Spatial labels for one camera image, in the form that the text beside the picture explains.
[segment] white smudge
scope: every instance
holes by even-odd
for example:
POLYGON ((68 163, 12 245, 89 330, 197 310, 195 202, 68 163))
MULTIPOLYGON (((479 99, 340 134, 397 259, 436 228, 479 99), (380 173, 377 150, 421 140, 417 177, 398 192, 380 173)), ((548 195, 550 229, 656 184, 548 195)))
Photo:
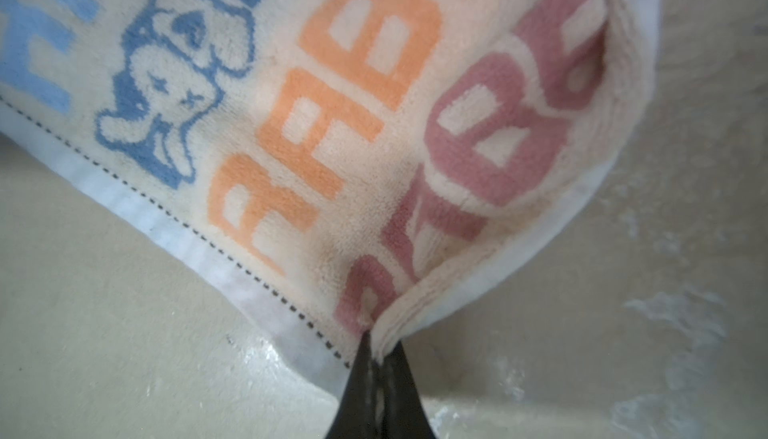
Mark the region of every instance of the white smudge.
POLYGON ((518 402, 525 399, 525 390, 523 389, 525 371, 519 367, 510 367, 509 359, 506 357, 500 357, 495 366, 500 377, 498 384, 502 387, 504 395, 512 397, 518 402))
POLYGON ((448 439, 451 436, 450 432, 446 432, 445 429, 450 428, 458 419, 458 413, 448 406, 440 407, 432 418, 429 419, 429 426, 440 437, 445 436, 448 439))
POLYGON ((712 373, 727 337, 722 318, 725 301, 714 292, 685 286, 677 294, 659 292, 651 299, 627 301, 624 307, 671 325, 690 344, 667 360, 664 380, 668 390, 616 403, 612 423, 635 439, 700 439, 704 429, 692 414, 690 402, 712 373))
POLYGON ((682 248, 680 247, 680 238, 677 234, 665 232, 661 233, 661 239, 654 241, 654 250, 661 254, 667 255, 679 255, 682 248))
POLYGON ((630 238, 637 239, 640 237, 640 222, 638 221, 638 214, 636 214, 633 210, 629 209, 624 211, 624 213, 619 216, 619 221, 629 227, 628 233, 630 238))
POLYGON ((611 422, 635 439, 700 439, 701 423, 685 396, 648 394, 615 404, 611 422))

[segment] stitched border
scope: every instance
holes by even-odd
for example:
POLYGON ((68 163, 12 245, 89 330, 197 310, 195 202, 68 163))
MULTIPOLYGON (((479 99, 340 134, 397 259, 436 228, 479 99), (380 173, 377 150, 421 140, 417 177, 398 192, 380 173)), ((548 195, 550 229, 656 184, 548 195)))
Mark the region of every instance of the stitched border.
MULTIPOLYGON (((31 116, 29 116, 28 114, 25 114, 24 111, 22 111, 19 108, 16 108, 13 104, 11 104, 7 100, 5 100, 5 98, 2 95, 0 95, 0 101, 2 101, 6 106, 8 106, 12 110, 14 110, 20 116, 22 116, 23 118, 28 120, 30 123, 32 123, 35 126, 39 127, 41 130, 45 131, 46 133, 51 134, 53 137, 55 137, 57 140, 59 140, 59 142, 63 143, 64 146, 67 146, 69 149, 73 150, 75 153, 79 154, 84 159, 90 161, 91 164, 93 164, 94 166, 101 167, 102 171, 104 171, 107 175, 112 176, 112 178, 114 178, 115 180, 120 181, 123 184, 123 186, 130 187, 131 191, 133 191, 133 192, 135 192, 137 194, 140 194, 141 197, 144 197, 147 200, 149 200, 150 204, 152 204, 154 206, 157 206, 159 210, 164 211, 166 216, 168 216, 170 218, 173 218, 173 220, 175 222, 180 223, 184 228, 192 229, 192 233, 194 233, 203 242, 207 242, 210 245, 211 249, 216 250, 217 252, 219 252, 219 254, 225 256, 230 262, 233 262, 237 266, 237 269, 242 270, 243 272, 245 272, 246 275, 248 275, 249 277, 253 278, 256 282, 259 282, 264 287, 264 289, 266 289, 267 291, 271 291, 272 292, 272 296, 274 298, 276 298, 276 299, 279 299, 280 302, 283 303, 283 305, 287 305, 288 309, 291 312, 296 313, 296 315, 299 318, 299 320, 301 320, 306 325, 306 327, 308 327, 309 329, 314 329, 315 330, 315 336, 318 339, 320 339, 320 340, 325 339, 325 335, 322 334, 322 332, 315 327, 315 323, 312 322, 310 319, 308 319, 306 317, 306 314, 304 314, 303 312, 299 311, 293 304, 290 304, 288 299, 285 296, 281 295, 276 289, 274 289, 273 286, 270 286, 269 284, 264 282, 259 276, 255 275, 249 269, 245 269, 243 264, 241 264, 238 261, 235 261, 235 259, 231 255, 229 255, 226 252, 224 252, 223 249, 216 247, 216 244, 213 241, 207 239, 205 237, 205 235, 203 235, 200 231, 198 231, 197 229, 192 227, 189 223, 185 223, 184 221, 181 221, 175 214, 172 214, 168 210, 167 207, 164 207, 157 200, 155 200, 155 199, 147 196, 147 194, 139 191, 139 189, 137 189, 135 186, 132 186, 132 185, 130 185, 128 183, 128 181, 126 181, 124 179, 121 179, 120 176, 118 176, 116 173, 113 173, 112 171, 110 171, 110 169, 102 166, 101 163, 99 163, 98 161, 91 159, 91 156, 88 156, 87 154, 83 153, 83 151, 79 147, 72 146, 72 144, 70 144, 70 142, 68 140, 64 139, 63 137, 59 136, 58 134, 54 134, 54 132, 51 131, 48 127, 43 126, 43 124, 40 121, 34 120, 31 116)), ((337 358, 339 360, 342 360, 341 353, 338 351, 338 349, 334 350, 335 347, 331 343, 331 341, 328 341, 326 339, 325 347, 328 349, 328 351, 333 351, 333 357, 335 357, 335 358, 337 358)), ((346 367, 347 369, 350 368, 350 363, 348 361, 344 361, 343 364, 344 364, 344 367, 346 367)))

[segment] terry cloth towel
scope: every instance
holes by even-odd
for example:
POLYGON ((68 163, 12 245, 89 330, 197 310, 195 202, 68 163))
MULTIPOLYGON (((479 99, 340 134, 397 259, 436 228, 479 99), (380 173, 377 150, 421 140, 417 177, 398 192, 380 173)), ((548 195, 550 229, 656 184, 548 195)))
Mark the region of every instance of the terry cloth towel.
POLYGON ((0 17, 6 134, 281 344, 250 284, 342 360, 558 233, 639 121, 658 36, 658 0, 0 0, 0 17), (158 238, 90 174, 176 229, 158 238), (212 279, 199 244, 248 285, 212 279))

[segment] dashed stitching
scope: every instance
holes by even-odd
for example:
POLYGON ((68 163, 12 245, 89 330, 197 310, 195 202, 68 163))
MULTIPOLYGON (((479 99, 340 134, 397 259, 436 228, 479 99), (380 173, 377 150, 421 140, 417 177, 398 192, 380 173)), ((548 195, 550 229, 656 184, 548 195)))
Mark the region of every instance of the dashed stitching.
MULTIPOLYGON (((97 166, 97 167, 101 166, 101 163, 99 163, 99 162, 98 162, 98 161, 96 161, 96 160, 92 160, 92 159, 91 159, 91 157, 90 157, 90 156, 88 156, 87 154, 84 154, 84 153, 81 151, 81 149, 80 149, 79 147, 73 147, 73 146, 72 146, 72 145, 69 143, 69 141, 68 141, 68 140, 65 140, 65 139, 63 139, 61 136, 58 136, 57 134, 53 134, 53 132, 52 132, 52 131, 51 131, 51 130, 48 128, 48 127, 44 127, 44 126, 42 125, 42 123, 40 123, 39 121, 35 121, 35 120, 34 120, 34 119, 31 117, 31 116, 29 116, 28 114, 24 114, 24 112, 23 112, 22 110, 20 110, 20 109, 17 109, 16 107, 14 107, 14 105, 13 105, 13 104, 11 104, 11 103, 9 103, 7 100, 5 100, 5 98, 4 98, 3 96, 0 96, 0 101, 2 101, 2 102, 3 102, 3 103, 6 105, 6 106, 8 106, 8 107, 9 107, 9 108, 11 108, 12 110, 14 110, 16 113, 18 113, 18 114, 19 114, 20 116, 22 116, 23 118, 26 118, 26 120, 28 120, 30 123, 34 124, 35 126, 39 127, 40 129, 44 130, 46 133, 48 133, 48 134, 51 134, 51 135, 52 135, 53 137, 55 137, 55 138, 56 138, 56 139, 57 139, 59 142, 61 142, 61 143, 62 143, 64 146, 67 146, 69 149, 73 150, 75 153, 77 153, 78 155, 82 156, 84 159, 86 159, 86 160, 90 161, 90 162, 91 162, 91 164, 93 164, 94 166, 97 166)), ((128 181, 121 179, 121 178, 120 178, 120 176, 118 176, 116 173, 113 173, 113 172, 112 172, 112 171, 110 171, 108 168, 106 168, 106 167, 101 167, 101 170, 102 170, 102 171, 104 171, 104 172, 105 172, 107 175, 111 176, 113 179, 120 181, 120 182, 121 182, 121 183, 122 183, 124 186, 129 186, 129 187, 130 187, 130 190, 131 190, 131 191, 133 191, 134 193, 138 193, 138 194, 140 194, 140 195, 141 195, 141 197, 147 197, 147 194, 140 192, 140 191, 139 191, 139 190, 138 190, 138 189, 137 189, 135 186, 131 186, 131 185, 128 183, 128 181)), ((161 211, 163 211, 163 210, 164 210, 164 211, 165 211, 165 214, 166 214, 166 216, 169 216, 169 217, 173 217, 174 221, 176 221, 177 223, 181 223, 181 225, 182 225, 184 228, 186 228, 186 229, 189 229, 189 228, 190 228, 190 224, 189 224, 189 223, 184 223, 184 222, 180 221, 180 220, 179 220, 179 218, 178 218, 177 216, 174 216, 174 215, 172 215, 172 213, 171 213, 171 212, 168 210, 168 208, 167 208, 167 207, 164 207, 164 206, 162 206, 162 205, 161 205, 161 204, 159 204, 159 203, 158 203, 158 202, 157 202, 155 199, 153 199, 153 198, 151 198, 151 197, 148 197, 148 199, 149 199, 149 202, 150 202, 151 204, 153 204, 153 205, 157 206, 159 210, 161 210, 161 211)), ((197 229, 195 229, 195 228, 192 228, 192 233, 194 233, 194 234, 195 234, 195 235, 196 235, 198 238, 202 239, 202 240, 203 240, 203 242, 208 242, 208 243, 210 244, 210 247, 211 247, 212 249, 217 249, 217 248, 216 248, 216 244, 214 244, 214 242, 213 242, 213 241, 209 241, 209 240, 208 240, 208 239, 205 237, 205 235, 202 235, 202 234, 200 234, 200 231, 198 231, 197 229)), ((233 263, 234 263, 234 264, 237 266, 237 269, 243 269, 243 265, 242 265, 241 263, 239 263, 238 261, 235 261, 235 259, 234 259, 234 258, 233 258, 231 255, 227 255, 227 254, 224 252, 224 250, 223 250, 223 249, 218 249, 218 250, 217 250, 217 252, 219 252, 219 254, 221 254, 222 256, 225 256, 225 257, 226 257, 226 258, 227 258, 227 259, 228 259, 230 262, 233 262, 233 263)), ((264 286, 264 289, 266 289, 267 291, 270 291, 270 290, 271 290, 271 292, 272 292, 272 296, 274 296, 274 297, 278 298, 278 299, 280 300, 280 302, 282 302, 283 304, 285 304, 285 305, 288 305, 288 310, 290 310, 291 312, 297 313, 297 316, 298 316, 298 318, 299 318, 299 319, 300 319, 302 322, 304 322, 304 323, 306 324, 306 327, 307 327, 307 328, 309 328, 309 329, 315 329, 315 325, 314 325, 314 323, 313 323, 312 321, 309 321, 309 320, 307 320, 306 316, 305 316, 305 315, 304 315, 302 312, 299 312, 299 311, 298 311, 298 309, 297 309, 297 308, 296 308, 296 307, 295 307, 293 304, 290 304, 290 303, 288 302, 288 299, 287 299, 285 296, 282 296, 282 295, 281 295, 281 294, 280 294, 278 291, 276 291, 276 290, 275 290, 273 287, 271 287, 271 286, 270 286, 269 284, 267 284, 266 282, 262 281, 260 277, 256 276, 256 275, 255 275, 253 272, 251 272, 249 269, 245 269, 245 271, 244 271, 244 272, 246 273, 246 275, 248 275, 250 278, 254 279, 256 282, 259 282, 259 283, 261 283, 261 284, 264 286)), ((316 336, 317 336, 317 338, 319 338, 319 339, 323 339, 323 338, 325 337, 325 336, 324 336, 324 335, 323 335, 323 334, 322 334, 320 331, 317 331, 317 332, 316 332, 316 336)), ((332 350, 332 349, 333 349, 333 344, 331 344, 331 342, 330 342, 330 341, 326 341, 326 342, 325 342, 325 347, 326 347, 327 349, 329 349, 329 350, 332 350)), ((337 359, 339 359, 339 360, 341 360, 341 359, 342 359, 341 353, 340 353, 339 351, 333 351, 333 357, 335 357, 335 358, 337 358, 337 359)), ((345 362, 344 362, 344 367, 346 367, 347 369, 349 369, 349 368, 350 368, 350 363, 345 361, 345 362)))

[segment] towel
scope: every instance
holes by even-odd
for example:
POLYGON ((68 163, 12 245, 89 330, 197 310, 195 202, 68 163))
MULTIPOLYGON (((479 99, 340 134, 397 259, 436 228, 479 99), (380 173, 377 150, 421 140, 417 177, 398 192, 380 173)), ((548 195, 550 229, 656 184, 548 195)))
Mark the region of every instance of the towel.
POLYGON ((25 146, 55 137, 343 361, 564 227, 641 118, 658 40, 658 0, 0 0, 0 18, 25 146))

